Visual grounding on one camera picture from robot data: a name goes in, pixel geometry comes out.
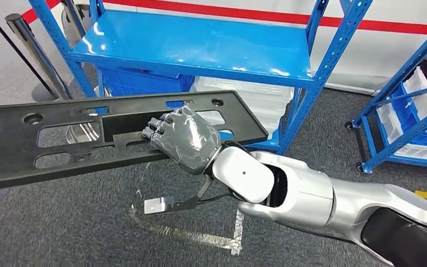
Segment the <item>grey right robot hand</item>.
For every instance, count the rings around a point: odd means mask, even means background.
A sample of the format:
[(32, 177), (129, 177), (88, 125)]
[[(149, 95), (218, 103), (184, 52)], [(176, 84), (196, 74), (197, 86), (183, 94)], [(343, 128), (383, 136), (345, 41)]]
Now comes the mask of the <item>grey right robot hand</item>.
[(141, 136), (194, 175), (203, 173), (221, 148), (218, 131), (187, 105), (151, 118)]

